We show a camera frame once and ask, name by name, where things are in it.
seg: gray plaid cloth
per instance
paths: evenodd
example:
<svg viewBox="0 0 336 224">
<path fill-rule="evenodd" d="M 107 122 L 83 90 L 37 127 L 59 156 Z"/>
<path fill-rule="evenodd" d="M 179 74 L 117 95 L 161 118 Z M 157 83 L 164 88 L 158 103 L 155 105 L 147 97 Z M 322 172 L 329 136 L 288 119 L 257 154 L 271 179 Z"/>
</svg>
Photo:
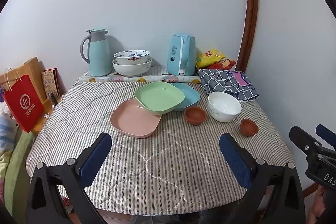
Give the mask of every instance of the gray plaid cloth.
<svg viewBox="0 0 336 224">
<path fill-rule="evenodd" d="M 238 101 L 251 101 L 259 96 L 246 74 L 241 71 L 200 69 L 198 74 L 206 94 L 214 91 L 226 92 Z"/>
</svg>

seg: hi logo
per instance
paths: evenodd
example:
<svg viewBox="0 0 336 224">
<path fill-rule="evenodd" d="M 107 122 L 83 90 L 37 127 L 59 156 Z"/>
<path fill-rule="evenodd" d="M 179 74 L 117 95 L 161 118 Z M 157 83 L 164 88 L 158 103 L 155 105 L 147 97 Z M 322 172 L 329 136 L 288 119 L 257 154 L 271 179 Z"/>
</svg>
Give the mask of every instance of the hi logo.
<svg viewBox="0 0 336 224">
<path fill-rule="evenodd" d="M 20 105 L 23 109 L 27 109 L 30 106 L 30 98 L 28 95 L 23 94 L 20 98 Z"/>
<path fill-rule="evenodd" d="M 334 177 L 331 177 L 331 178 L 329 178 L 329 177 L 330 177 L 330 175 L 329 175 L 329 173 L 327 173 L 324 177 L 324 180 L 327 180 L 327 182 L 329 182 L 330 184 L 335 185 L 336 184 L 336 179 L 334 180 Z"/>
</svg>

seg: kettle handle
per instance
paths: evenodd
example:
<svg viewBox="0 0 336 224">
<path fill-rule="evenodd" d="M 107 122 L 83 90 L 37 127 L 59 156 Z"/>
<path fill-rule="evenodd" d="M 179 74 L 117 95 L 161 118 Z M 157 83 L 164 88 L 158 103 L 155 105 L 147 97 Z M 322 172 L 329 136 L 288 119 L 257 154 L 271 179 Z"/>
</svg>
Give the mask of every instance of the kettle handle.
<svg viewBox="0 0 336 224">
<path fill-rule="evenodd" d="M 83 53 L 83 46 L 84 46 L 84 42 L 86 41 L 86 39 L 89 39 L 89 43 L 87 45 L 87 59 L 85 58 L 84 53 Z M 91 42 L 91 35 L 88 35 L 87 37 L 83 39 L 81 46 L 80 46 L 81 56 L 84 59 L 84 61 L 88 64 L 90 64 L 90 58 L 89 58 L 90 42 Z"/>
<path fill-rule="evenodd" d="M 190 50 L 190 36 L 189 35 L 183 35 L 183 38 L 181 37 L 181 51 L 182 56 L 180 60 L 180 67 L 178 69 L 179 75 L 185 75 L 185 69 L 187 67 L 188 59 L 189 59 L 189 50 Z"/>
</svg>

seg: blue plate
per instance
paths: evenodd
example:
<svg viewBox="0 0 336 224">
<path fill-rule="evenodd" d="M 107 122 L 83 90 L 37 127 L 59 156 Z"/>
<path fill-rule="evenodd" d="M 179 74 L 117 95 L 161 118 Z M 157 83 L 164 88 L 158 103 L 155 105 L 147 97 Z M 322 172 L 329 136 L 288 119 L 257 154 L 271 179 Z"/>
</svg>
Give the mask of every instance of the blue plate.
<svg viewBox="0 0 336 224">
<path fill-rule="evenodd" d="M 184 93 L 184 100 L 176 106 L 175 111 L 183 111 L 187 107 L 197 103 L 201 98 L 201 95 L 196 90 L 186 84 L 172 83 L 172 85 Z"/>
</svg>

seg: electric kettle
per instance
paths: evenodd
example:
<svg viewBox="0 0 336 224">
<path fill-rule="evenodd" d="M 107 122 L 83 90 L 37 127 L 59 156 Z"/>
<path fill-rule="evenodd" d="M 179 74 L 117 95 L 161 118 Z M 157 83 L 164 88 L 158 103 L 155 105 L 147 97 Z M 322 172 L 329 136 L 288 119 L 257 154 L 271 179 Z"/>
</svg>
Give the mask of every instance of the electric kettle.
<svg viewBox="0 0 336 224">
<path fill-rule="evenodd" d="M 185 33 L 174 34 L 168 52 L 168 72 L 171 75 L 193 75 L 195 64 L 195 37 Z"/>
<path fill-rule="evenodd" d="M 112 72 L 112 60 L 110 47 L 106 39 L 105 28 L 88 30 L 89 35 L 85 37 L 80 46 L 80 53 L 86 63 L 89 64 L 91 76 L 105 76 Z M 87 58 L 83 53 L 84 42 L 89 39 L 87 45 Z"/>
</svg>

